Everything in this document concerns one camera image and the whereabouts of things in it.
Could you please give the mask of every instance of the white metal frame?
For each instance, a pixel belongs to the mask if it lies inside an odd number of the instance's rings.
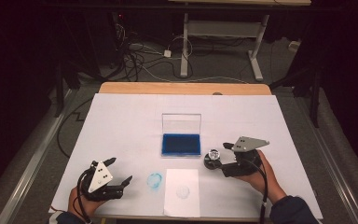
[[[261,22],[233,22],[233,21],[190,21],[185,13],[183,29],[183,51],[180,76],[187,77],[189,35],[255,37],[255,48],[248,51],[249,60],[257,81],[262,81],[260,66],[257,62],[257,52],[266,31],[269,15],[265,15]]]

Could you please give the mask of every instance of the table leg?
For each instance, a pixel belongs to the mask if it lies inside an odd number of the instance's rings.
[[[180,76],[187,77],[187,66],[188,66],[188,48],[187,48],[187,38],[188,38],[188,13],[185,13],[185,19],[183,22],[183,50],[182,50],[182,62],[180,66]]]
[[[264,32],[266,31],[268,21],[269,21],[269,15],[265,15],[263,17],[263,20],[262,20],[260,27],[258,29],[257,38],[255,40],[255,48],[254,48],[254,50],[248,51],[249,60],[251,62],[251,66],[252,66],[252,69],[255,74],[255,79],[257,81],[263,80],[263,76],[261,74],[260,66],[258,65],[256,56],[257,56],[257,52],[260,48],[261,41],[263,40],[263,35],[264,35]]]

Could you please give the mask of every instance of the blue box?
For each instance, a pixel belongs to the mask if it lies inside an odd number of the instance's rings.
[[[192,133],[165,133],[162,136],[163,156],[199,156],[200,135]]]

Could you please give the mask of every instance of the wooden table edge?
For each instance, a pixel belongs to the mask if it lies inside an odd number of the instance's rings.
[[[271,95],[266,84],[104,82],[99,93],[184,95]]]

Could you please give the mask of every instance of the transparent container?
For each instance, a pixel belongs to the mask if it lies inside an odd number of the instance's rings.
[[[200,156],[201,114],[162,114],[163,157]]]

